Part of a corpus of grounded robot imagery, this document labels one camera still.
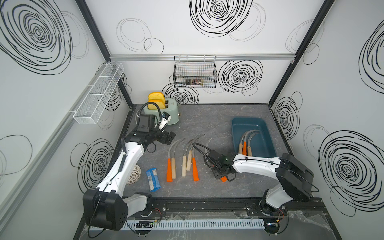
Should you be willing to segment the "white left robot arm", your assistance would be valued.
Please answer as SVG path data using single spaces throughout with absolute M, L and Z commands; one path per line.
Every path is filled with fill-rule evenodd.
M 172 117 L 164 112 L 160 119 L 154 115 L 139 116 L 138 125 L 122 138 L 122 151 L 106 177 L 95 189 L 83 196 L 86 224 L 103 230 L 119 231 L 128 217 L 149 211 L 150 194 L 136 193 L 124 198 L 123 193 L 135 165 L 154 141 L 170 145 L 176 134 L 165 130 Z

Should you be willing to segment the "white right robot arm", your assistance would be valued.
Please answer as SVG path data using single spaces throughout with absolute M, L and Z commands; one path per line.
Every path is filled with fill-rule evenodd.
M 214 150 L 207 150 L 206 159 L 213 167 L 216 179 L 238 173 L 256 174 L 277 180 L 279 183 L 264 192 L 259 203 L 261 212 L 271 216 L 284 204 L 295 200 L 309 202 L 314 174 L 290 154 L 281 157 L 263 158 L 243 154 L 226 157 Z

